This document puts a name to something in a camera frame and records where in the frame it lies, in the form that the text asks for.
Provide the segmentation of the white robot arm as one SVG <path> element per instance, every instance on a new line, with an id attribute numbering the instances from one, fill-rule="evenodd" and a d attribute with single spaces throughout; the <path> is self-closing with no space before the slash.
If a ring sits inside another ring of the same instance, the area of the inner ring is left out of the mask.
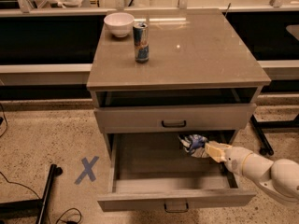
<path id="1" fill-rule="evenodd" d="M 228 171 L 244 176 L 278 203 L 299 204 L 299 164 L 288 159 L 271 161 L 244 147 L 215 141 L 205 144 L 205 152 Z"/>

